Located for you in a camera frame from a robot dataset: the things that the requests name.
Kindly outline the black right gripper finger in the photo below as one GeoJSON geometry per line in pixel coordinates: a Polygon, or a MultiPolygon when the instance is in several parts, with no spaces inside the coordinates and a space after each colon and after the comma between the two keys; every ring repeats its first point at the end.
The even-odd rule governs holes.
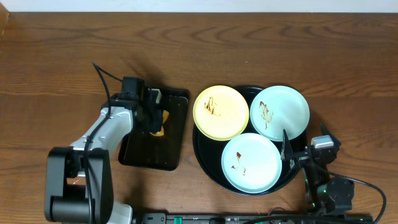
{"type": "Polygon", "coordinates": [[[281,159],[283,161],[289,161],[293,158],[294,152],[292,150],[292,146],[290,144],[290,140],[288,138],[286,130],[283,129],[283,142],[282,142],[282,152],[281,159]]]}
{"type": "Polygon", "coordinates": [[[328,128],[326,127],[326,125],[324,123],[322,123],[320,125],[320,131],[321,133],[326,136],[328,135],[332,140],[336,140],[336,138],[334,137],[334,135],[332,135],[332,133],[328,130],[328,128]]]}

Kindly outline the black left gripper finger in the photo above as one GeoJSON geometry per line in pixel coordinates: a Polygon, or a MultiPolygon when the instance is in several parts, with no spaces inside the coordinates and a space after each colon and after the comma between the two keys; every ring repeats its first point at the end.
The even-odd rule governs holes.
{"type": "Polygon", "coordinates": [[[161,130],[163,124],[163,110],[162,109],[155,109],[151,113],[151,120],[150,120],[150,132],[157,133],[161,130]]]}
{"type": "Polygon", "coordinates": [[[138,121],[138,128],[143,132],[153,132],[153,121],[152,120],[138,121]]]}

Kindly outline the yellow green sponge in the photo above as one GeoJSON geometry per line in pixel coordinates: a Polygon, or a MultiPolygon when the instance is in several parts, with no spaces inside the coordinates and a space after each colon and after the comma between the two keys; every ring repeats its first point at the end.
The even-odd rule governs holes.
{"type": "Polygon", "coordinates": [[[163,120],[162,120],[161,130],[156,133],[150,133],[152,136],[161,137],[164,135],[164,124],[169,118],[169,112],[166,110],[163,110],[162,118],[163,118],[163,120]]]}

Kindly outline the light blue plate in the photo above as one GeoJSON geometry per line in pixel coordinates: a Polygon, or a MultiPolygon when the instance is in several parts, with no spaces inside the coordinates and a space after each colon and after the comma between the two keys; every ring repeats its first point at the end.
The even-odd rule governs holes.
{"type": "Polygon", "coordinates": [[[273,187],[282,173],[278,148],[269,139],[244,133],[230,140],[221,155],[227,181],[238,190],[259,194],[273,187]]]}
{"type": "Polygon", "coordinates": [[[288,86],[271,86],[260,91],[250,107],[254,129],[271,141],[282,142],[284,133],[289,139],[301,135],[310,120],[306,99],[288,86]]]}

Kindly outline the yellow plate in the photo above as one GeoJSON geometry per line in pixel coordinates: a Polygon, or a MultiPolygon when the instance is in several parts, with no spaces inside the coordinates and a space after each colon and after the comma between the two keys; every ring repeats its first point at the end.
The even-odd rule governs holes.
{"type": "Polygon", "coordinates": [[[198,130],[216,141],[240,135],[248,125],[248,103],[230,86],[215,85],[203,90],[193,105],[193,119],[198,130]]]}

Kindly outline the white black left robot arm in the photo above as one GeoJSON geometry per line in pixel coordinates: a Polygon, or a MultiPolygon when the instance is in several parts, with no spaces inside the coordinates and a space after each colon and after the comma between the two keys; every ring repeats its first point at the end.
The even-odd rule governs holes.
{"type": "Polygon", "coordinates": [[[99,118],[67,147],[47,156],[44,215],[60,223],[132,223],[130,205],[114,199],[110,158],[135,127],[160,131],[162,93],[146,88],[109,95],[99,118]]]}

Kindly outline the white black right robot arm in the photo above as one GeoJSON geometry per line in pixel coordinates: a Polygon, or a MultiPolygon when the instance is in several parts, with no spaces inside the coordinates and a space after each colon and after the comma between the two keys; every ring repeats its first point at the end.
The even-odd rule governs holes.
{"type": "Polygon", "coordinates": [[[283,131],[281,160],[289,163],[290,172],[303,170],[311,214],[344,215],[352,209],[354,183],[327,171],[326,165],[336,159],[341,142],[324,124],[320,129],[322,135],[314,137],[311,144],[299,152],[293,151],[287,131],[283,131]]]}

